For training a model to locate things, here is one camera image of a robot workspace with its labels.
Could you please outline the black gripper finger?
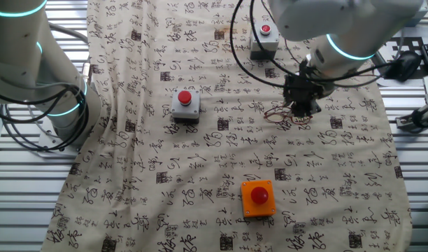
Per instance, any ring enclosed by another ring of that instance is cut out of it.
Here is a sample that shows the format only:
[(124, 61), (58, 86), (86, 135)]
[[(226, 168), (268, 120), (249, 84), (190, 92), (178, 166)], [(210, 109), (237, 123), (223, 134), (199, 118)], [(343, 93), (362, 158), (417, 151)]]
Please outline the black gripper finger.
[(291, 110), (293, 117), (302, 118), (305, 116), (304, 107), (301, 104), (298, 104), (296, 101), (292, 102)]
[(312, 116), (316, 113), (319, 113), (322, 111), (321, 107), (318, 105), (316, 100), (310, 100), (306, 103), (306, 115)]

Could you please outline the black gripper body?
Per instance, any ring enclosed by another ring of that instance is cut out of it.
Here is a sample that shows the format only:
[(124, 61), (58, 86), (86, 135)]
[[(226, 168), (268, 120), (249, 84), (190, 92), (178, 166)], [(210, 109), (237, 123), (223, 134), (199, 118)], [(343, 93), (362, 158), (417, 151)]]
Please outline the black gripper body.
[(310, 61), (304, 59), (299, 65), (298, 74), (285, 75), (283, 97), (285, 105), (311, 103), (316, 99), (329, 96), (334, 90), (333, 83), (323, 83), (319, 79), (308, 80), (314, 74)]

